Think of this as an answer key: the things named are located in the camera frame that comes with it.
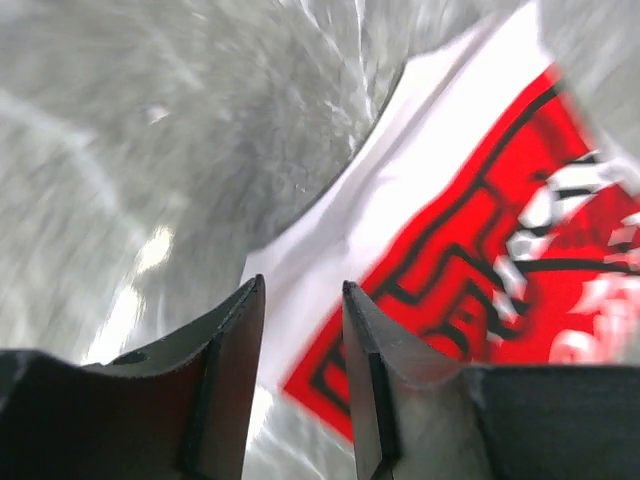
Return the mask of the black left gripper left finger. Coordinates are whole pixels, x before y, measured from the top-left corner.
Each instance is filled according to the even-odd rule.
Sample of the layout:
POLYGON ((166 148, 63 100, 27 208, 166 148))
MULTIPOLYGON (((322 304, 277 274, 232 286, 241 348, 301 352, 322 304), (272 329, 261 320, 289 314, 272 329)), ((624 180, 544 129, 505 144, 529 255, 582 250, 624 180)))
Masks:
POLYGON ((264 309, 258 276, 106 365, 3 351, 2 477, 240 478, 264 309))

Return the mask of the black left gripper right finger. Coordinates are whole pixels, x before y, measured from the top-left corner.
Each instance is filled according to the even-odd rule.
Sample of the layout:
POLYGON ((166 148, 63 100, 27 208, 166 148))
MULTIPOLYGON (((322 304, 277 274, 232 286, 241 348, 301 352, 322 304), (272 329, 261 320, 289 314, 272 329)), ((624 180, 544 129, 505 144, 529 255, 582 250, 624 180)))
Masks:
POLYGON ((638 477, 637 367, 464 364, 342 295, 359 478, 638 477))

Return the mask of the white t-shirt with red print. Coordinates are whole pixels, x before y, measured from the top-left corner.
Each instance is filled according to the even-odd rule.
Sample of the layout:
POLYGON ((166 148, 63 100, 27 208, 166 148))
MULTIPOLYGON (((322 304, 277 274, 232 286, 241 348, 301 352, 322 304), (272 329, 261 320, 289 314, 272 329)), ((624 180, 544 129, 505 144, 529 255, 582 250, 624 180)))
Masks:
POLYGON ((317 202, 252 253, 259 383, 352 433, 341 287, 436 350, 613 363, 639 334, 639 168, 602 156, 539 36, 539 5, 411 58, 317 202))

